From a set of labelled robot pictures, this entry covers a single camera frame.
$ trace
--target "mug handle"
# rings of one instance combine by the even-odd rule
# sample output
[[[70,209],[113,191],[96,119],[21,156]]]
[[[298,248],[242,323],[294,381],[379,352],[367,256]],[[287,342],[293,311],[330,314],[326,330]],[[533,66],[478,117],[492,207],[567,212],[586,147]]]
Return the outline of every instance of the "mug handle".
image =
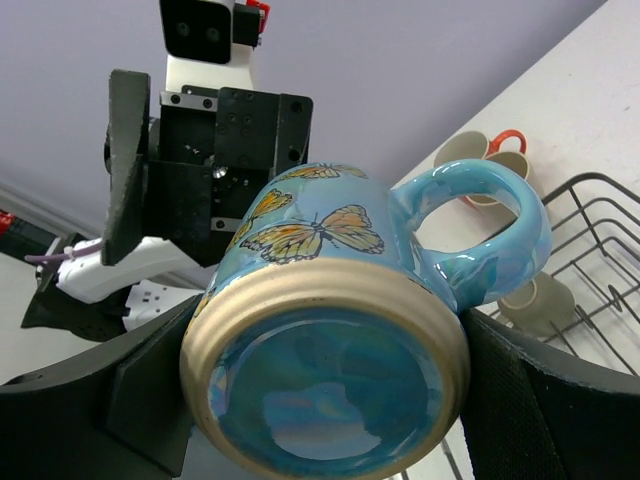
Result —
[[[519,130],[505,130],[489,142],[487,155],[499,152],[502,143],[512,137],[516,137],[518,140],[520,140],[520,153],[527,153],[527,138],[524,136],[524,134]]]
[[[422,259],[449,285],[457,313],[494,302],[529,282],[551,254],[549,218],[534,190],[495,162],[458,160],[392,190],[414,232],[434,210],[456,197],[485,195],[518,215],[503,232],[461,252],[422,249]]]

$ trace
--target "mug base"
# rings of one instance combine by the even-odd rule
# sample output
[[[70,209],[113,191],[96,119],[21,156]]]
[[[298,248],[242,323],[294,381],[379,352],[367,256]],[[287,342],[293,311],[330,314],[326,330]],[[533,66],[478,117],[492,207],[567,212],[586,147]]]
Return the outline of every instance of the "mug base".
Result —
[[[431,451],[469,381],[457,317],[400,272],[318,258],[218,292],[180,361],[196,423],[267,478],[377,479]]]

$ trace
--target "butterfly mug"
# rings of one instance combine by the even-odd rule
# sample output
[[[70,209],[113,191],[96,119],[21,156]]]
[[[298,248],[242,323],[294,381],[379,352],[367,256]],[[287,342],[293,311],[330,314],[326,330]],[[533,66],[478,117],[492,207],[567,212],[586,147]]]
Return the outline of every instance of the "butterfly mug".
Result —
[[[422,221],[470,194],[519,216],[463,252],[422,248]],[[470,366],[456,314],[527,283],[550,250],[535,192],[493,162],[394,190],[346,165],[289,170],[256,198],[185,335],[196,424],[266,478],[391,477],[460,413]]]

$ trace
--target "orange mug handle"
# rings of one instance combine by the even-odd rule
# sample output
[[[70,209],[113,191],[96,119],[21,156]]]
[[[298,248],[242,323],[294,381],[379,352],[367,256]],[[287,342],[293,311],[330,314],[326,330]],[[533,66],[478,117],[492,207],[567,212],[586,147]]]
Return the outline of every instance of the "orange mug handle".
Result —
[[[520,153],[526,153],[527,139],[525,138],[524,134],[518,130],[505,130],[489,142],[489,150],[487,151],[487,155],[498,152],[500,150],[502,142],[511,137],[516,137],[518,140],[520,140]]]

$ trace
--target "black wire dish rack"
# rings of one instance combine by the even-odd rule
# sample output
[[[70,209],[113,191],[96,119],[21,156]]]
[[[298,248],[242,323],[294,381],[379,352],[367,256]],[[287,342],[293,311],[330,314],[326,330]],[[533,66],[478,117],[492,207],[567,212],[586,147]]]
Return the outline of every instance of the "black wire dish rack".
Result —
[[[575,299],[573,321],[541,339],[579,358],[640,372],[640,197],[601,173],[573,177],[543,199],[553,231],[544,271]],[[497,305],[481,308],[496,318]]]

